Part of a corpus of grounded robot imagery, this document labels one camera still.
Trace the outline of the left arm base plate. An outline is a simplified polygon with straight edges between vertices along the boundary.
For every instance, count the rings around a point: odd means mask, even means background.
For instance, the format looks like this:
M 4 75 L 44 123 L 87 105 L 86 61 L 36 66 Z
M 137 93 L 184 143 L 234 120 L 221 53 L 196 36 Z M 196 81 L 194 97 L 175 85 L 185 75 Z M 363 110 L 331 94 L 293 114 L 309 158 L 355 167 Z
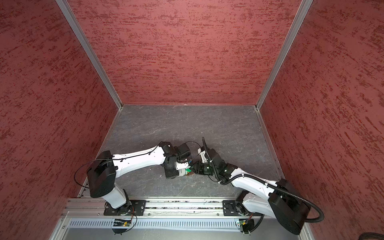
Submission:
M 142 216 L 146 208 L 146 200 L 131 200 L 129 203 L 114 209 L 106 202 L 104 216 Z

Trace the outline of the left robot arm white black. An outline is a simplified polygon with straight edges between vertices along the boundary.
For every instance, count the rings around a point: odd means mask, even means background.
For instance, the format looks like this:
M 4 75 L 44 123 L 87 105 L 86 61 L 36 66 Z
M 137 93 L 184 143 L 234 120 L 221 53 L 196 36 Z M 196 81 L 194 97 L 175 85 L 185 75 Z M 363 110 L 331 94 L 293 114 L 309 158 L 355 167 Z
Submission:
M 191 150 L 187 144 L 174 147 L 170 142 L 160 142 L 155 147 L 129 154 L 102 152 L 87 169 L 91 198 L 105 200 L 113 209 L 129 206 L 125 190 L 116 179 L 130 172 L 150 166 L 162 166 L 167 179 L 179 177 L 188 168 Z

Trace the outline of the white bottle green cap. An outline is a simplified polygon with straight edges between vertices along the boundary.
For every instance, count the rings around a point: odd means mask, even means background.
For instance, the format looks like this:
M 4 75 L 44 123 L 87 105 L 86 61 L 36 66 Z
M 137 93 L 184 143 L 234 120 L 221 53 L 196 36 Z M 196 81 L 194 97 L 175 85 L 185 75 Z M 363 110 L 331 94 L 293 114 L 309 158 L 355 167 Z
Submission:
M 184 168 L 184 169 L 179 169 L 178 173 L 179 173 L 179 177 L 183 177 L 183 176 L 192 175 L 193 171 L 190 168 Z

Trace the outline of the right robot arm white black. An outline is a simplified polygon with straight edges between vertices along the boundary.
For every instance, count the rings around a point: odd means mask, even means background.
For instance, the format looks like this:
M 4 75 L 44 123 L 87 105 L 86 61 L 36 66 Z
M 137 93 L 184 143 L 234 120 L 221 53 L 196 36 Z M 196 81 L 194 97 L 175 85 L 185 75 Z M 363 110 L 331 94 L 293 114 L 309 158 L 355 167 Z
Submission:
M 311 205 L 285 179 L 276 182 L 251 175 L 225 163 L 214 149 L 201 147 L 198 154 L 198 161 L 191 166 L 195 174 L 212 176 L 222 186 L 243 189 L 235 200 L 240 214 L 258 213 L 273 217 L 290 233 L 301 233 Z

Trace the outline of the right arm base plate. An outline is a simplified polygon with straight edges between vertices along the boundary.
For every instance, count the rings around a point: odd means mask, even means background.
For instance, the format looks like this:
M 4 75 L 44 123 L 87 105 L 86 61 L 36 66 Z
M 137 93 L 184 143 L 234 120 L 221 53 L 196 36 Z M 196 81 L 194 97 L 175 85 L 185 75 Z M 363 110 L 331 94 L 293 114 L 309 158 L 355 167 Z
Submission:
M 224 200 L 222 204 L 223 204 L 224 216 L 248 216 L 249 215 L 249 211 L 240 202 L 232 201 L 232 200 Z

